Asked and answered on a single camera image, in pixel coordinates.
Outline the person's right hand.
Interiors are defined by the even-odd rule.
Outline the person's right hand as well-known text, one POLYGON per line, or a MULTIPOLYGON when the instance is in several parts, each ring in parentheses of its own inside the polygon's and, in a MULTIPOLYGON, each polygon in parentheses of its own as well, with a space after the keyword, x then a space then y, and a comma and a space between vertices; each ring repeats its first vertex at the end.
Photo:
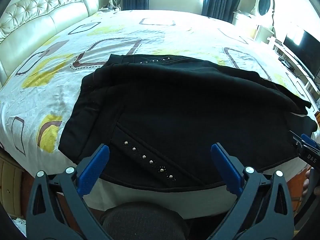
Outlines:
POLYGON ((302 197, 305 197, 307 192, 308 192, 308 187, 309 187, 309 177, 310 177, 310 171, 312 168, 308 169, 305 173, 305 180, 303 183, 303 191, 302 191, 302 197))

